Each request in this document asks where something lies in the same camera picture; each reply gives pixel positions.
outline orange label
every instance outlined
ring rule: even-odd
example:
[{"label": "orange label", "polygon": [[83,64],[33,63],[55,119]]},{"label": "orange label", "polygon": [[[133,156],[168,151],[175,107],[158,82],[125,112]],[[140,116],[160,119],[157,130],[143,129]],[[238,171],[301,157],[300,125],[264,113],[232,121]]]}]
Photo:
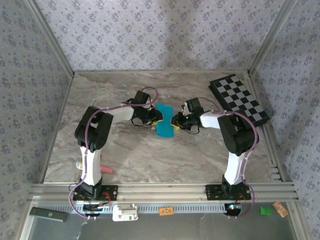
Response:
[{"label": "orange label", "polygon": [[283,218],[289,214],[288,211],[284,208],[284,206],[282,206],[282,204],[279,201],[272,204],[272,206]]},{"label": "orange label", "polygon": [[160,216],[173,215],[173,214],[174,214],[174,208],[172,206],[159,208]]}]

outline checkered board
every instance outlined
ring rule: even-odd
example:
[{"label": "checkered board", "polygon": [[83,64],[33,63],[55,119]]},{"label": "checkered board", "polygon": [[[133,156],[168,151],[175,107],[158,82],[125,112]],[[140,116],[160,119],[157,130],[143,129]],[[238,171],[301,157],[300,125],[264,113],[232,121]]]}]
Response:
[{"label": "checkered board", "polygon": [[244,110],[254,126],[261,126],[270,120],[267,113],[235,74],[211,81],[209,88],[224,110]]}]

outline marble table surface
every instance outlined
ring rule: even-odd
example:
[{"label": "marble table surface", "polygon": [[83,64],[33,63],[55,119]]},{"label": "marble table surface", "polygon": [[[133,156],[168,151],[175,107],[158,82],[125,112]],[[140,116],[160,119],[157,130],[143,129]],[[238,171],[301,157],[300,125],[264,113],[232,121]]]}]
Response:
[{"label": "marble table surface", "polygon": [[[80,148],[74,137],[75,129],[87,107],[116,106],[133,98],[141,88],[153,86],[159,92],[158,103],[174,107],[195,97],[204,110],[222,107],[208,88],[209,81],[225,77],[223,73],[76,73],[59,124],[49,160],[45,183],[77,182],[81,171]],[[220,182],[227,169],[228,151],[220,130],[201,128],[196,135],[175,130],[174,138],[157,135],[156,126],[137,127],[130,121],[111,127],[101,152],[101,164],[114,170],[102,174],[104,183],[132,182]],[[250,182],[269,182],[271,169],[263,137],[249,158],[245,178]]]}]

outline blue block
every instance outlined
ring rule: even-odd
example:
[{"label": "blue block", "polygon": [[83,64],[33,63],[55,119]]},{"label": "blue block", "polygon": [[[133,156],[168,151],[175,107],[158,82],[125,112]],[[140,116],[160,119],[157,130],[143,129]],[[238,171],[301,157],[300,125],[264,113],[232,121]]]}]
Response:
[{"label": "blue block", "polygon": [[159,121],[156,124],[156,133],[160,137],[173,138],[175,136],[175,128],[170,124],[170,122],[174,116],[174,108],[172,106],[166,106],[158,103],[156,105],[156,109],[159,110],[163,116],[163,121]]}]

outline patterned wallpaper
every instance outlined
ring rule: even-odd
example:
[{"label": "patterned wallpaper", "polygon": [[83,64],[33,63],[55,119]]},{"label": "patterned wallpaper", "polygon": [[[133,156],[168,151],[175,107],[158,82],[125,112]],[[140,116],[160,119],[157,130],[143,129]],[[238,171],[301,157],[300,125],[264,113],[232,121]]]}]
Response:
[{"label": "patterned wallpaper", "polygon": [[320,2],[298,1],[254,78],[314,239],[320,239]]},{"label": "patterned wallpaper", "polygon": [[74,71],[247,69],[283,0],[36,0]]},{"label": "patterned wallpaper", "polygon": [[0,239],[39,180],[68,77],[22,0],[0,3]]}]

